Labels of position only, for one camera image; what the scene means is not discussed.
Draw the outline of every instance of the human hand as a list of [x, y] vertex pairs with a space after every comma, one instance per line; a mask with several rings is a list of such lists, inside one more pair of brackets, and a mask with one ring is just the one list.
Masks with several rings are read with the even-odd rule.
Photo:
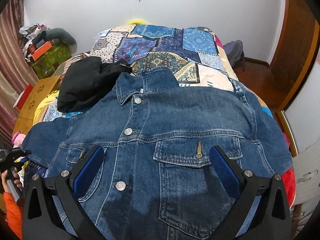
[[[22, 184], [21, 184], [21, 181], [19, 180], [19, 175], [18, 175], [18, 170], [17, 168], [14, 168], [15, 170], [15, 173], [14, 173], [14, 177], [16, 178], [16, 180], [14, 181], [14, 183], [17, 185], [17, 187], [19, 189], [22, 189]], [[9, 190], [9, 187], [7, 185], [7, 181], [6, 181], [6, 178], [8, 176], [8, 171], [5, 171], [1, 174], [1, 179], [2, 179], [2, 186], [3, 186], [3, 189], [4, 189], [4, 192], [7, 192], [7, 193], [10, 193], [10, 190]]]

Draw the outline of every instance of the pink curtain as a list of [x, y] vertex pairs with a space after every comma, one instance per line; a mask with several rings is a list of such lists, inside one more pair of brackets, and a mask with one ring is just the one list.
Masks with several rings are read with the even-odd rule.
[[7, 146], [19, 114], [12, 106], [24, 88], [38, 80], [20, 51], [23, 16], [23, 0], [10, 0], [0, 14], [0, 137]]

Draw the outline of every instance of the door frame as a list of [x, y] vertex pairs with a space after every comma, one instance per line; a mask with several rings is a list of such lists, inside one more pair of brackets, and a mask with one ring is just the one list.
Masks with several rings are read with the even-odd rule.
[[[272, 61], [270, 63], [270, 67], [269, 67], [270, 70], [272, 70], [274, 63], [277, 60], [277, 56], [279, 54], [279, 50], [281, 48], [281, 44], [284, 39], [284, 33], [285, 33], [287, 20], [288, 20], [288, 12], [289, 12], [289, 0], [285, 0], [284, 20], [282, 23], [282, 28], [281, 28], [281, 33], [280, 33], [278, 45], [276, 47], [276, 51], [275, 51], [273, 58], [272, 58]], [[303, 68], [302, 68], [295, 84], [290, 89], [289, 93], [287, 94], [287, 96], [285, 97], [283, 102], [277, 108], [277, 111], [286, 110], [289, 107], [289, 105], [292, 103], [292, 101], [296, 98], [297, 94], [300, 92], [301, 88], [303, 87], [304, 83], [306, 82], [306, 80], [309, 76], [309, 73], [311, 72], [311, 69], [316, 61], [316, 57], [318, 55], [319, 45], [320, 45], [319, 34], [320, 34], [319, 24], [316, 20], [312, 43], [311, 43], [311, 47], [310, 47], [310, 51], [307, 56], [307, 59], [303, 65]]]

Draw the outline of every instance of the wooden floor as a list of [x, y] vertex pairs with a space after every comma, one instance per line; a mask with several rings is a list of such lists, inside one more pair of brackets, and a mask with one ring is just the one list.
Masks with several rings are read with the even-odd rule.
[[244, 61], [234, 71], [239, 81], [255, 92], [272, 112], [280, 106], [287, 93], [276, 83], [265, 65]]

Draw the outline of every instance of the wooden table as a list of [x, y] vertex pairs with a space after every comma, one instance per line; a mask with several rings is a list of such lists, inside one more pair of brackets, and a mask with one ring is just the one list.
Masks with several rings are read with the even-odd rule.
[[27, 134], [29, 132], [33, 126], [33, 118], [35, 116], [36, 108], [41, 101], [50, 94], [50, 92], [57, 89], [59, 82], [60, 76], [58, 75], [40, 79], [36, 83], [18, 115], [12, 135], [17, 131], [20, 131], [23, 134]]

